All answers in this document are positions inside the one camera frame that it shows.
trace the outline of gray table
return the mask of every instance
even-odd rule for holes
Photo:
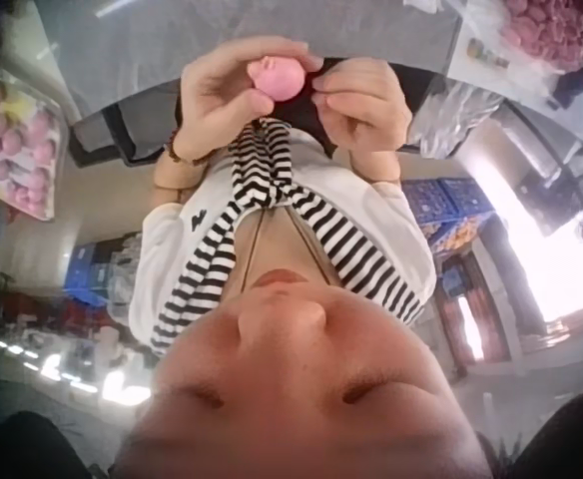
[[[402,0],[36,0],[83,118],[177,79],[224,40],[277,34],[320,55],[374,56],[445,73],[460,18]]]

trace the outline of white shirt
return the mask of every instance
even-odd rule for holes
[[[370,185],[330,160],[312,137],[292,132],[293,180],[347,215],[398,265],[417,299],[427,302],[436,282],[433,259],[402,189],[391,183]],[[145,218],[130,305],[130,328],[142,343],[150,343],[159,313],[185,264],[232,196],[231,160],[220,159],[210,165],[205,180],[184,206],[162,205]]]

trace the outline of hand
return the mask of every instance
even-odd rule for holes
[[[307,43],[282,37],[228,42],[199,58],[181,79],[183,128],[175,139],[177,155],[195,159],[225,147],[247,123],[274,110],[274,101],[253,88],[247,73],[247,64],[264,56],[296,58],[307,72],[322,66]]]
[[[312,96],[329,139],[353,152],[395,152],[404,145],[411,112],[386,62],[354,58],[316,78]]]

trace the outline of mouth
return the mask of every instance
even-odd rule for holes
[[[254,282],[254,284],[252,284],[251,288],[264,287],[275,282],[307,282],[307,279],[306,277],[301,276],[297,272],[291,271],[289,269],[273,269],[259,277]]]

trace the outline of tray of pink objects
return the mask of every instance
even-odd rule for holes
[[[38,220],[51,220],[67,141],[59,106],[0,70],[0,199]]]

